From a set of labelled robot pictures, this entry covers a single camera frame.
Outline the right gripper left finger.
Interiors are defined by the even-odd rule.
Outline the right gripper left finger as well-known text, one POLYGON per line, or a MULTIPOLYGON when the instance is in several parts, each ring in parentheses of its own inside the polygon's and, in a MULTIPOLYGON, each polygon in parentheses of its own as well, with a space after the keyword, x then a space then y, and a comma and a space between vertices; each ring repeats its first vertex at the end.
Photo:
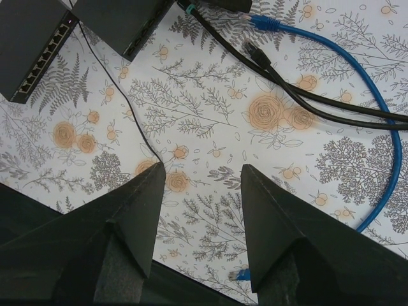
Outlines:
POLYGON ((67 214, 1 186, 1 304, 138 303, 165 178, 156 163, 67 214))

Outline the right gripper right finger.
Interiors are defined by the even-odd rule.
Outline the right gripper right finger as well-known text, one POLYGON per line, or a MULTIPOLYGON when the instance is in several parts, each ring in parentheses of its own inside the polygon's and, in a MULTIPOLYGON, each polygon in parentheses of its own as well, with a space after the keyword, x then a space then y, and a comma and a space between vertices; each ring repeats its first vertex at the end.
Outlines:
POLYGON ((251 288, 260 305, 406 305, 407 261, 287 192, 241 171, 251 288))

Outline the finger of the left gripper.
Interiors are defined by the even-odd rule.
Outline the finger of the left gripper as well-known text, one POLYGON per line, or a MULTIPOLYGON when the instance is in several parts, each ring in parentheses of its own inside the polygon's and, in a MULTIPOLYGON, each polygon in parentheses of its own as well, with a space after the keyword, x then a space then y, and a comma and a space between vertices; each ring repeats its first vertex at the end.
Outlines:
POLYGON ((252 7, 252 0, 197 0, 196 2, 233 13, 249 13, 252 7))

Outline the black ethernet cable teal plug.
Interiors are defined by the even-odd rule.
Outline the black ethernet cable teal plug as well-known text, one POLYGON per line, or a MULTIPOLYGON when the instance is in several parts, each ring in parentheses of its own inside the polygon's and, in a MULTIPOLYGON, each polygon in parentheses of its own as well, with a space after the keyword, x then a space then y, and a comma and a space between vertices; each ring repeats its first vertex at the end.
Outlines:
POLYGON ((253 70, 253 72, 264 77, 265 79, 282 87, 282 89, 287 94, 289 94, 289 96, 293 98, 294 101, 297 102, 297 104, 303 107, 306 111, 314 115, 317 115, 318 117, 321 117, 323 119, 350 126, 390 131, 407 130, 407 124, 383 124, 345 119, 329 113, 325 113, 323 111, 318 110, 317 108, 314 108, 306 101, 304 101, 298 93, 296 93, 294 86, 285 82, 283 78, 272 68, 271 62, 260 48, 255 47, 252 43, 245 43, 244 48, 246 49, 247 53, 251 56, 251 59, 255 59, 256 62, 253 62, 251 59, 248 60, 239 51, 234 49, 206 20, 204 20, 204 18, 196 10, 195 5, 193 3, 191 3, 190 1, 177 1, 176 3, 187 14, 194 16, 195 19, 213 36, 213 38, 215 38, 215 40, 218 43, 220 43, 229 53, 231 53, 242 64, 253 70))

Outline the black network switch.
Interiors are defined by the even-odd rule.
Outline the black network switch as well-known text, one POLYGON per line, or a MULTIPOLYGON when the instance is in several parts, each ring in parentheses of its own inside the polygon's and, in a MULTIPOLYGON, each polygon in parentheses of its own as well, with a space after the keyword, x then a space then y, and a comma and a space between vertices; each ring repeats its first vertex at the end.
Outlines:
POLYGON ((78 0, 73 14, 121 57, 133 61, 173 1, 78 0))
POLYGON ((1 1, 1 95, 25 104, 78 19, 58 0, 1 1))

